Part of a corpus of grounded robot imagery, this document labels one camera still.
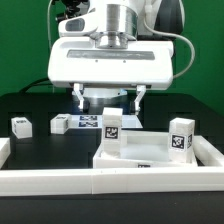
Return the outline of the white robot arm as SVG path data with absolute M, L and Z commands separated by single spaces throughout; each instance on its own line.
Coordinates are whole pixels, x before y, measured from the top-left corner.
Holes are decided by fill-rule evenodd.
M 70 88 L 82 111 L 94 97 L 136 91 L 137 112 L 148 89 L 166 90 L 174 75 L 173 40 L 184 26 L 181 0 L 84 0 L 87 11 L 61 21 L 48 78 Z

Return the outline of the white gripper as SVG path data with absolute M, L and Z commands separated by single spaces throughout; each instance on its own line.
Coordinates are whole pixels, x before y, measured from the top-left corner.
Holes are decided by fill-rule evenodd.
M 52 47 L 48 77 L 57 87 L 73 86 L 81 111 L 88 110 L 83 85 L 126 89 L 138 85 L 130 104 L 130 112 L 137 115 L 146 87 L 166 90 L 172 83 L 172 55 L 171 41 L 129 41 L 127 49 L 99 49 L 88 37 L 62 37 Z

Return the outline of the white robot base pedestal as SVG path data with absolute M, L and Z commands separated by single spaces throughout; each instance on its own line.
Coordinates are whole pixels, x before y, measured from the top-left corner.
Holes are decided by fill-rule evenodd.
M 110 100 L 127 95 L 127 91 L 121 88 L 85 88 L 83 91 L 72 91 L 77 98 L 96 103 L 99 100 Z

